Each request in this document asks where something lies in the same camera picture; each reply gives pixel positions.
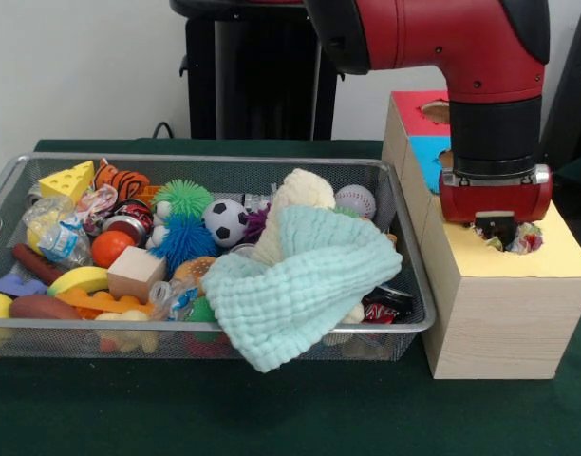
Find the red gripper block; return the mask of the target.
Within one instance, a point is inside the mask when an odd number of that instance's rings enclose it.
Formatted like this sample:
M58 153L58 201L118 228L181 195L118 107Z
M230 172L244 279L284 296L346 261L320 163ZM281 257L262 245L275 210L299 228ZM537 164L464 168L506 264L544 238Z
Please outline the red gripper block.
M477 232L483 239L498 238L501 250L508 251L515 241L515 222L545 218L552 199L553 176L546 164L538 164L527 176L508 180L468 179L443 168L439 190L447 222L477 222Z

